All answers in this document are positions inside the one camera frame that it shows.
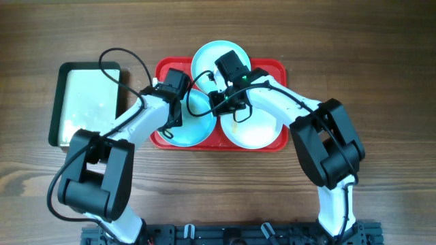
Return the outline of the light blue plate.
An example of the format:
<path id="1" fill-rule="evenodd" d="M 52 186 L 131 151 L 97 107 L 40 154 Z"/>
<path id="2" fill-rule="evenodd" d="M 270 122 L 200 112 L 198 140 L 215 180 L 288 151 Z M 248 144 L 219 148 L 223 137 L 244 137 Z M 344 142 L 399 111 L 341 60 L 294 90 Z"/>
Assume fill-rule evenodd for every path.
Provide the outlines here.
<path id="1" fill-rule="evenodd" d="M 170 145 L 190 147 L 202 143 L 214 130 L 217 118 L 211 113 L 202 117 L 192 116 L 186 106 L 187 96 L 181 101 L 182 126 L 168 129 L 173 138 L 167 138 L 163 133 L 157 132 L 163 140 Z M 210 110 L 208 96 L 202 91 L 191 89 L 189 94 L 189 108 L 194 114 Z"/>
<path id="2" fill-rule="evenodd" d="M 220 74 L 215 61 L 229 51 L 235 51 L 243 65 L 251 70 L 251 62 L 247 53 L 238 45 L 226 40 L 209 42 L 201 47 L 194 55 L 191 62 L 191 75 L 197 78 L 203 71 L 212 71 L 215 81 L 211 81 L 207 74 L 202 75 L 196 82 L 196 86 L 205 94 L 211 91 L 224 91 L 223 76 Z"/>

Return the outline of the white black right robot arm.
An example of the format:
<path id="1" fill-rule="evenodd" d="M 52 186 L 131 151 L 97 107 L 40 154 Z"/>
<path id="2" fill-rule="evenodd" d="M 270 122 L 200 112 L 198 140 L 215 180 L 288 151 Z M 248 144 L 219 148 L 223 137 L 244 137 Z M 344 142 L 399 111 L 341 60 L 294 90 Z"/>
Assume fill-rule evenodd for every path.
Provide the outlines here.
<path id="1" fill-rule="evenodd" d="M 260 68 L 207 79 L 217 85 L 212 92 L 213 114 L 250 105 L 289 128 L 300 166 L 318 187 L 320 227 L 336 243 L 348 237 L 356 222 L 352 191 L 365 152 L 343 104 L 336 99 L 323 103 L 307 99 Z"/>

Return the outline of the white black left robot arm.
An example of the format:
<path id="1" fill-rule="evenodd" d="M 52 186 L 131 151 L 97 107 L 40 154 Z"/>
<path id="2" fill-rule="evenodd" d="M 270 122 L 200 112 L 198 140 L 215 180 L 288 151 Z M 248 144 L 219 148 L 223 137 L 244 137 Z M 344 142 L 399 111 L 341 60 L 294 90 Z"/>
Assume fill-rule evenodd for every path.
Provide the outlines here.
<path id="1" fill-rule="evenodd" d="M 107 129 L 77 130 L 52 183 L 59 186 L 59 203 L 80 217 L 52 214 L 67 222 L 95 224 L 106 244 L 150 244 L 146 222 L 128 204 L 134 155 L 153 132 L 181 124 L 186 92 L 163 84 L 148 86 Z"/>

